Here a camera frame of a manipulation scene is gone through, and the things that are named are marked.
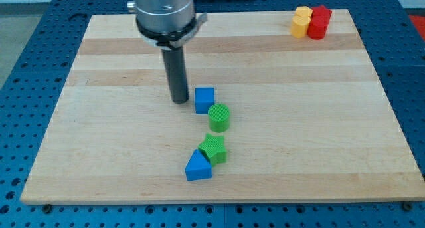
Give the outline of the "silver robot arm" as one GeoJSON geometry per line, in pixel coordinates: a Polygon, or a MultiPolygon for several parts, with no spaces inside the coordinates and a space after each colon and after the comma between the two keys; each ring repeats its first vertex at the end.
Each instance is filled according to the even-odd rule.
{"type": "Polygon", "coordinates": [[[206,13],[196,15],[194,0],[131,0],[127,8],[143,39],[163,50],[188,43],[208,19],[206,13]]]}

